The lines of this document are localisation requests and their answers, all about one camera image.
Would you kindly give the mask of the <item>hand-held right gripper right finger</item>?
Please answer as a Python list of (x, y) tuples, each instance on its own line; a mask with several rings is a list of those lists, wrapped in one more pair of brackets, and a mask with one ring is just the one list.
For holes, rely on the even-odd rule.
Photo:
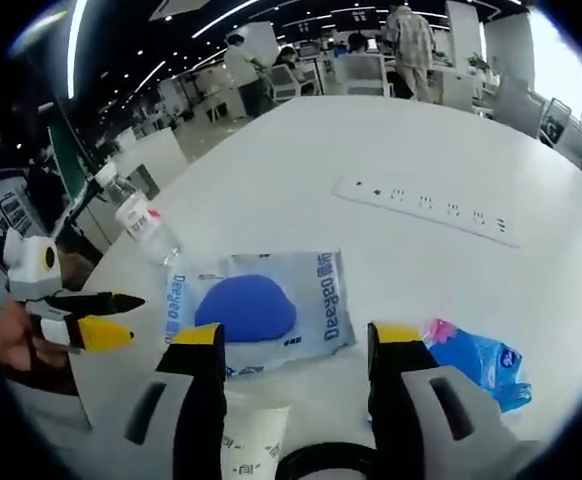
[(378, 472), (406, 479), (513, 479), (540, 453), (505, 425), (496, 401), (453, 366), (440, 366), (419, 332), (371, 322), (368, 411)]

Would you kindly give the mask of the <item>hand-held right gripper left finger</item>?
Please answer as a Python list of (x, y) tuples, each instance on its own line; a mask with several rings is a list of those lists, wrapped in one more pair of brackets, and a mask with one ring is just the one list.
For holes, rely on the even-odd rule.
[(80, 478), (221, 478), (225, 378), (223, 326), (181, 330), (155, 370), (100, 409)]

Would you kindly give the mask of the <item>person's left hand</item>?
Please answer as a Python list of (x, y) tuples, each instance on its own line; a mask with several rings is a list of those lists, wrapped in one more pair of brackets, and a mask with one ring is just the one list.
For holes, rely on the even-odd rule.
[(61, 369), (68, 363), (67, 351), (34, 333), (24, 306), (10, 297), (0, 309), (0, 363), (20, 372), (44, 365)]

